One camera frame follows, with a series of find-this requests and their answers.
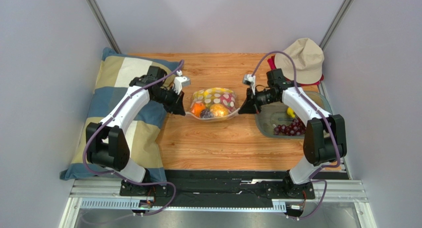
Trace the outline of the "orange fruit toy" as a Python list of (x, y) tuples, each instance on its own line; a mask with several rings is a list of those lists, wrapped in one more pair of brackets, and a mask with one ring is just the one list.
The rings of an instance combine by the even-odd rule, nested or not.
[(194, 102), (190, 108), (190, 113), (193, 114), (195, 117), (200, 118), (201, 112), (205, 110), (207, 107), (202, 102)]

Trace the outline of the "red dragon fruit toy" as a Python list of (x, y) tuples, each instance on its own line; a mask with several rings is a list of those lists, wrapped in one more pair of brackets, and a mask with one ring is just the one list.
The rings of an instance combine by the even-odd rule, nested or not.
[(229, 112), (232, 113), (236, 110), (236, 96), (233, 93), (227, 93), (220, 96), (220, 103), (228, 108)]

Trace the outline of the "small dark grape cluster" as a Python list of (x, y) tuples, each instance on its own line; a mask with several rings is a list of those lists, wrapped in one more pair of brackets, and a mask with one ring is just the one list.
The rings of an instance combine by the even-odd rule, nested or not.
[(214, 114), (209, 109), (204, 109), (200, 112), (200, 118), (202, 119), (208, 119), (208, 118), (213, 118), (213, 117), (214, 117)]

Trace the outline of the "yellow potato toy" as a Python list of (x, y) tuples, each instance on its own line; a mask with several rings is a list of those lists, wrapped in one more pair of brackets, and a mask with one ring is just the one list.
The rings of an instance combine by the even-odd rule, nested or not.
[(229, 115), (229, 110), (223, 104), (212, 104), (210, 111), (213, 112), (214, 117), (225, 117)]

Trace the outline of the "clear polka-dot zip bag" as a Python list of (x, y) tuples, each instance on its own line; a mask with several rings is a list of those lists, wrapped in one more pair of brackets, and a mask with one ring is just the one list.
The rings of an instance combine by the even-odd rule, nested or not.
[(238, 115), (237, 95), (228, 88), (212, 87), (193, 93), (186, 115), (204, 122), (223, 121)]

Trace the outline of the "yellow banana bunch toy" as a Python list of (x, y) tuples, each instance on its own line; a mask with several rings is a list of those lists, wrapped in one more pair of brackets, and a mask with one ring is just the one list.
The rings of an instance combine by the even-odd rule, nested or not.
[(208, 88), (196, 91), (193, 94), (193, 102), (201, 101), (205, 104), (218, 104), (220, 103), (220, 96), (227, 93), (233, 93), (232, 90), (227, 88)]

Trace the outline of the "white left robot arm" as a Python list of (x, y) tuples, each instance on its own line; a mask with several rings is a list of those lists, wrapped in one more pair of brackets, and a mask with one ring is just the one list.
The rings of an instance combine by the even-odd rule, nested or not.
[(183, 65), (184, 60), (181, 60), (170, 73), (150, 66), (147, 74), (130, 82), (124, 97), (105, 118), (88, 124), (82, 160), (89, 172), (115, 174), (139, 186), (152, 184), (145, 182), (148, 170), (131, 159), (125, 133), (149, 101), (162, 104), (167, 113), (185, 116), (183, 87), (190, 85), (190, 78), (183, 75)]

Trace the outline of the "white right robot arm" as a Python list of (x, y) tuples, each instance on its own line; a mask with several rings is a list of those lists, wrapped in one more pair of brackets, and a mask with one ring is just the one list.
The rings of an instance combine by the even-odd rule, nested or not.
[(246, 74), (243, 84), (249, 86), (239, 114), (258, 114), (263, 105), (281, 102), (290, 107), (305, 124), (304, 156), (284, 179), (288, 184), (305, 184), (322, 168), (340, 164), (347, 154), (345, 120), (318, 106), (295, 81), (286, 81), (282, 70), (267, 72), (268, 88), (256, 89), (256, 77)]

